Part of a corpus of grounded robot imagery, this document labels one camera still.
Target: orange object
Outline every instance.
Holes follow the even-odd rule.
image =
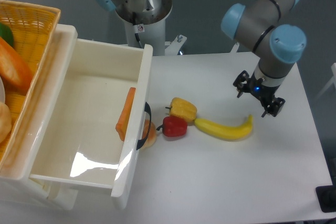
[[[128,121],[130,119],[134,95],[135,95],[135,88],[131,87],[130,90],[128,91],[124,108],[121,111],[119,120],[115,127],[116,131],[119,134],[121,141],[125,141],[125,135],[126,135]]]
[[[146,137],[148,127],[149,127],[149,120],[146,119],[143,127],[142,138]],[[151,128],[149,130],[148,138],[144,143],[144,145],[141,147],[141,149],[143,150],[145,148],[151,147],[155,143],[155,141],[156,141],[156,127],[155,124],[151,122]]]
[[[23,58],[0,37],[0,76],[27,93],[33,73]]]

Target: carrot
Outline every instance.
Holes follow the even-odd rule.
[[[0,37],[0,76],[22,92],[27,92],[33,73],[23,58]]]
[[[125,141],[128,121],[130,119],[132,104],[135,95],[135,88],[131,87],[128,91],[124,108],[121,111],[119,120],[116,124],[115,130],[118,132],[121,141]]]

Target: drawer handle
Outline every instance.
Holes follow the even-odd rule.
[[[137,149],[140,149],[146,142],[148,135],[149,135],[149,131],[151,130],[151,124],[152,124],[152,112],[151,112],[151,107],[149,106],[149,104],[147,102],[145,102],[145,109],[144,111],[146,113],[148,113],[149,115],[149,126],[148,126],[148,130],[147,130],[147,134],[143,139],[139,139],[138,143],[137,143]]]

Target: yellow bell pepper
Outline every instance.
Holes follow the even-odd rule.
[[[191,123],[196,119],[196,106],[182,98],[173,98],[172,102],[170,103],[170,107],[166,108],[170,109],[169,115],[182,118],[187,123]]]

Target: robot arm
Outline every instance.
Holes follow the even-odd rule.
[[[238,97],[251,93],[265,111],[262,115],[276,116],[285,100],[276,98],[275,92],[306,47],[303,31],[295,26],[276,23],[285,16],[299,0],[256,0],[246,8],[235,4],[225,14],[221,28],[231,39],[236,39],[259,58],[251,77],[243,71],[235,80]]]
[[[128,45],[153,46],[153,55],[165,54],[165,19],[172,0],[96,0],[105,10],[116,11],[123,20]]]

